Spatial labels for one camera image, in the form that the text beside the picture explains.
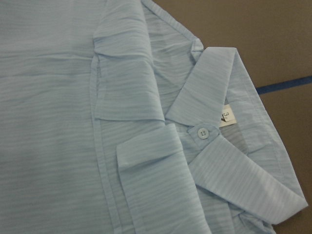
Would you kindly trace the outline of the light blue button-up shirt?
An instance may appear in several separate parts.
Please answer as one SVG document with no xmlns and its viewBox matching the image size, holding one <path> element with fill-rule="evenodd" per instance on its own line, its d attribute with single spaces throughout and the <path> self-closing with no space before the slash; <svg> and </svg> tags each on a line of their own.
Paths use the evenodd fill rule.
<svg viewBox="0 0 312 234">
<path fill-rule="evenodd" d="M 151 0 L 1 1 L 1 233 L 272 234 L 307 205 L 236 48 Z"/>
</svg>

